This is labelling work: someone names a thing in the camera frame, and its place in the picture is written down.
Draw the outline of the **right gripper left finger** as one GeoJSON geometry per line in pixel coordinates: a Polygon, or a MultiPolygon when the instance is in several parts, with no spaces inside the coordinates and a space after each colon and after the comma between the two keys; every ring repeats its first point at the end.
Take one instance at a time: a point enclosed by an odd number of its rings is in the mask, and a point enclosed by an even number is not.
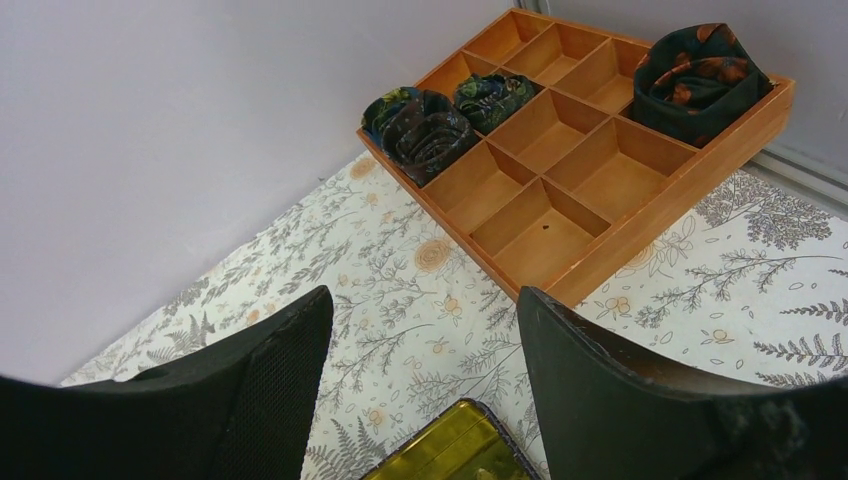
{"type": "Polygon", "coordinates": [[[125,381],[1,381],[5,479],[297,479],[334,306],[271,317],[125,381]]]}

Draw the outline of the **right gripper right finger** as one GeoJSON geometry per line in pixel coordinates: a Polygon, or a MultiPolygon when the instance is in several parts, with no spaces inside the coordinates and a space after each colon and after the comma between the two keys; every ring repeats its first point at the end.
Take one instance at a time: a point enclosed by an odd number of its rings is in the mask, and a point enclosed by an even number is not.
{"type": "Polygon", "coordinates": [[[847,381],[794,389],[686,366],[535,287],[517,319],[555,479],[843,479],[847,381]]]}

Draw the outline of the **yellow tin box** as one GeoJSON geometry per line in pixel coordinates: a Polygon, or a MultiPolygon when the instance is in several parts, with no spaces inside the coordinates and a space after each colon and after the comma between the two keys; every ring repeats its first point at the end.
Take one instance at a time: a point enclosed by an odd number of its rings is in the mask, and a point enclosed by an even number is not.
{"type": "Polygon", "coordinates": [[[541,480],[542,476],[487,405],[462,398],[363,478],[541,480]]]}

